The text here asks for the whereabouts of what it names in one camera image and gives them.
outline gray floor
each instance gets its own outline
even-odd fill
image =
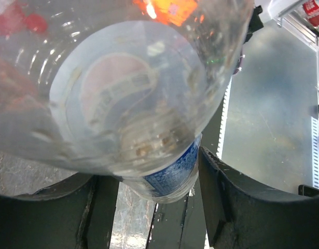
[[[223,161],[271,187],[312,186],[311,116],[317,117],[316,52],[275,22],[244,45],[233,78]]]

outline transparent bottle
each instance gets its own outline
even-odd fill
[[[252,11],[252,0],[0,0],[0,149],[180,198]],[[169,189],[151,190],[173,171]]]

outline blue label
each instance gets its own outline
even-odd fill
[[[151,190],[154,197],[173,193],[188,179],[195,167],[200,139],[201,136],[197,137],[186,152],[170,166],[154,174],[144,176],[144,179],[154,188]]]

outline orange object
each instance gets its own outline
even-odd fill
[[[177,26],[181,26],[197,8],[197,3],[194,0],[133,0],[133,2],[142,12],[148,13],[154,20],[163,24],[173,23]],[[156,15],[149,13],[149,5]]]

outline plastic bottle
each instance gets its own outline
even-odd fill
[[[253,1],[10,2],[22,21],[0,8],[0,149],[158,202],[189,191]]]

